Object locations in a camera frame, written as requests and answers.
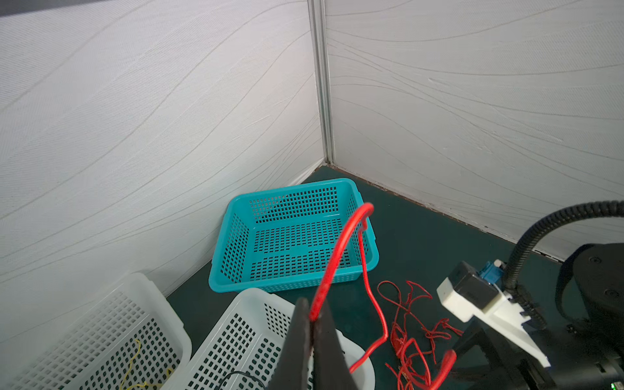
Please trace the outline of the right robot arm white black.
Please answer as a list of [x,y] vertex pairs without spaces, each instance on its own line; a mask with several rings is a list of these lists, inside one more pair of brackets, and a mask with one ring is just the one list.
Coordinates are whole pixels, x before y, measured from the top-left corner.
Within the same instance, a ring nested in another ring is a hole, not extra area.
[[621,201],[593,201],[555,211],[533,224],[507,262],[482,270],[459,263],[437,289],[441,304],[468,329],[447,357],[453,365],[480,349],[482,366],[452,367],[473,389],[620,389],[623,386],[623,244],[585,244],[559,269],[554,303],[565,314],[569,284],[579,290],[585,318],[547,326],[519,275],[536,245],[559,227],[619,218]]

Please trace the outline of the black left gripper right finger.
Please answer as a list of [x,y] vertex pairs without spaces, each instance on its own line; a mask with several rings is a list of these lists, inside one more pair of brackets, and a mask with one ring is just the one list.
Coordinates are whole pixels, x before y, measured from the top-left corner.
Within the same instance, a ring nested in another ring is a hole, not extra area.
[[313,325],[314,389],[357,390],[336,331],[328,304],[323,306]]

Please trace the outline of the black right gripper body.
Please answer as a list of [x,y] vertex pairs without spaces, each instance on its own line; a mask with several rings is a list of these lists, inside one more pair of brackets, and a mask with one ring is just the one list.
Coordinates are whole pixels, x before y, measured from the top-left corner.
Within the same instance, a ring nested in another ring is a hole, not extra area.
[[457,359],[480,350],[487,361],[481,366],[454,365],[450,377],[471,383],[472,389],[554,389],[556,384],[542,365],[524,350],[478,319],[470,322],[453,346]]

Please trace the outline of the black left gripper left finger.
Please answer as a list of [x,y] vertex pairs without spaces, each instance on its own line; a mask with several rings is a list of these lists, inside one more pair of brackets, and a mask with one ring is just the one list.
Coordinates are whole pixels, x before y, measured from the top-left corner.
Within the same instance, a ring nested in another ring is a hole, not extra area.
[[305,297],[300,297],[292,313],[279,362],[267,389],[307,389],[312,348],[311,331],[310,303]]

